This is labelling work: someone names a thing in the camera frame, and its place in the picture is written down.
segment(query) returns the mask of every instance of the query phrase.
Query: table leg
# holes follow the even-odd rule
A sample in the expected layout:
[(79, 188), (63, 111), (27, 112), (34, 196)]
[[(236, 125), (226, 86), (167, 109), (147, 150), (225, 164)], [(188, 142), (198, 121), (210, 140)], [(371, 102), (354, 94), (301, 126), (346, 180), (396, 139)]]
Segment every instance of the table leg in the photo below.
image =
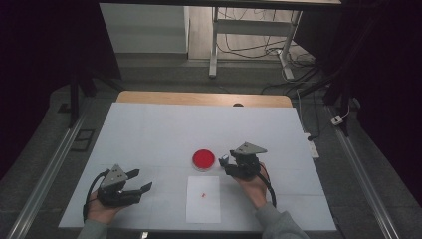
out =
[(217, 77), (217, 28), (218, 28), (218, 7), (215, 7), (214, 18), (213, 18), (213, 23), (212, 23), (212, 46), (211, 46), (209, 78)]
[(298, 28), (298, 23), (299, 23), (301, 14), (302, 14), (302, 11), (294, 11), (293, 16), (292, 16), (292, 25), (291, 25), (289, 35), (286, 38), (283, 51), (279, 53), (279, 59), (282, 63), (283, 71), (285, 72), (285, 76), (287, 80), (293, 80), (295, 78), (293, 76), (292, 69), (289, 66), (287, 55), (289, 52), (289, 48), (292, 44), (293, 37), (295, 36), (296, 29)]

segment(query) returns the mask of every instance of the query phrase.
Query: white table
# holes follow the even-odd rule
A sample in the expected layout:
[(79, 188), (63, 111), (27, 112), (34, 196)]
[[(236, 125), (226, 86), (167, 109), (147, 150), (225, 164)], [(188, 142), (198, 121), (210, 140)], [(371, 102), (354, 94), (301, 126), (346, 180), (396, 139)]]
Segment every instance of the white table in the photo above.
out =
[[(113, 227), (259, 232), (253, 205), (218, 162), (207, 172), (191, 164), (198, 149), (219, 157), (244, 141), (268, 150), (258, 156), (268, 167), (279, 210), (288, 210), (304, 230), (335, 230), (295, 109), (123, 103), (111, 106), (60, 227), (83, 227), (89, 186), (118, 163), (125, 171), (140, 169), (125, 190), (153, 185), (139, 204), (117, 215)], [(186, 223), (188, 176), (219, 177), (221, 223)]]

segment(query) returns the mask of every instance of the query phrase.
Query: metal frame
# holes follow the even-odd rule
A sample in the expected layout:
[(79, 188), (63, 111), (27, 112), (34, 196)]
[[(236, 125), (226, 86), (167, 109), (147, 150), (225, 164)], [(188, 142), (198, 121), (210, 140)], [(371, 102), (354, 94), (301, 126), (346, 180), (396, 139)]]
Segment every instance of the metal frame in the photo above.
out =
[(47, 193), (50, 190), (51, 185), (53, 184), (53, 181), (56, 178), (57, 173), (60, 170), (60, 167), (63, 164), (63, 161), (66, 158), (66, 155), (68, 154), (69, 149), (72, 146), (72, 142), (77, 136), (78, 131), (86, 118), (92, 101), (92, 98), (86, 98), (84, 100), (81, 107), (81, 116), (75, 122), (74, 127), (67, 130), (65, 136), (62, 139), (62, 142), (50, 159), (49, 164), (47, 165), (46, 169), (38, 180), (37, 185), (25, 203), (25, 206), (19, 214), (18, 219), (16, 219), (15, 224), (7, 235), (7, 239), (25, 238), (27, 235), (35, 217), (37, 216), (38, 211), (41, 208), (41, 205), (44, 202), (44, 199), (47, 196)]
[[(334, 117), (330, 107), (325, 106), (325, 111), (329, 118)], [(397, 229), (395, 228), (384, 203), (376, 192), (375, 187), (365, 170), (365, 167), (363, 166), (356, 150), (354, 149), (353, 144), (350, 141), (350, 138), (344, 136), (341, 129), (338, 127), (335, 128), (335, 133), (337, 134), (338, 140), (340, 141), (341, 146), (343, 147), (343, 150), (350, 162), (351, 168), (356, 175), (356, 178), (360, 184), (360, 188), (362, 188), (363, 194), (365, 195), (369, 206), (374, 212), (375, 218), (378, 221), (379, 227), (384, 234), (384, 237), (387, 239), (399, 239), (400, 236), (398, 235)]]
[(302, 12), (294, 11), (292, 22), (264, 22), (218, 19), (218, 7), (213, 12), (212, 46), (210, 57), (209, 78), (217, 77), (217, 35), (238, 34), (238, 35), (258, 35), (258, 36), (280, 36), (286, 37), (283, 51), (279, 53), (279, 59), (287, 80), (293, 80), (292, 70), (289, 66), (287, 55), (298, 28), (299, 19)]

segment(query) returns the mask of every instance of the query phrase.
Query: wall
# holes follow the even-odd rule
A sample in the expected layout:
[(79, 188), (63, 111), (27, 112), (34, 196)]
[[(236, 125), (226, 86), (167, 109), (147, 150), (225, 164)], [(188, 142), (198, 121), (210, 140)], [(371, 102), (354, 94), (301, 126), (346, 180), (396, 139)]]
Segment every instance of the wall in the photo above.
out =
[(188, 7), (100, 5), (116, 53), (187, 53)]

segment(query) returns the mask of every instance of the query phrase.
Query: gray sleeve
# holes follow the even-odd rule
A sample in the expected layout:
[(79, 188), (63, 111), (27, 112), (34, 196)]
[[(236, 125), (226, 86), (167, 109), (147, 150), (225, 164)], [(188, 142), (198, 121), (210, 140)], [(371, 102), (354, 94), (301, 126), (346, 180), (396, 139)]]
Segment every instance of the gray sleeve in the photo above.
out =
[(264, 227), (263, 239), (309, 239), (289, 212), (280, 213), (271, 203), (261, 207), (255, 216)]
[(78, 239), (106, 239), (106, 224), (88, 219)]

